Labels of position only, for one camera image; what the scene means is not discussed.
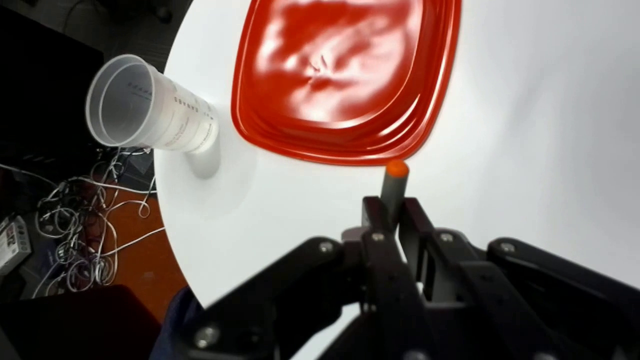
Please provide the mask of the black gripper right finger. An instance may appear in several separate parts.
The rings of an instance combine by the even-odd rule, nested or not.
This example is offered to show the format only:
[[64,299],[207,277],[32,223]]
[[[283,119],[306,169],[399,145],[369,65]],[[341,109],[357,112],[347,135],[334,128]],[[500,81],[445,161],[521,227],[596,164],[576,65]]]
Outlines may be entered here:
[[427,241],[433,236],[434,224],[416,199],[407,199],[401,207],[401,244],[408,259],[418,259]]

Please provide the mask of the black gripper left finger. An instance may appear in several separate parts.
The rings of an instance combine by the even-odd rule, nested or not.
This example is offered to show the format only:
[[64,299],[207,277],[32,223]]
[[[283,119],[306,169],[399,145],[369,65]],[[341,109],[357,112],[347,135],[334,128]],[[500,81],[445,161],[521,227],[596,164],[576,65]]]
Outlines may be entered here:
[[391,235],[389,212],[381,199],[367,197],[363,201],[364,241],[384,242]]

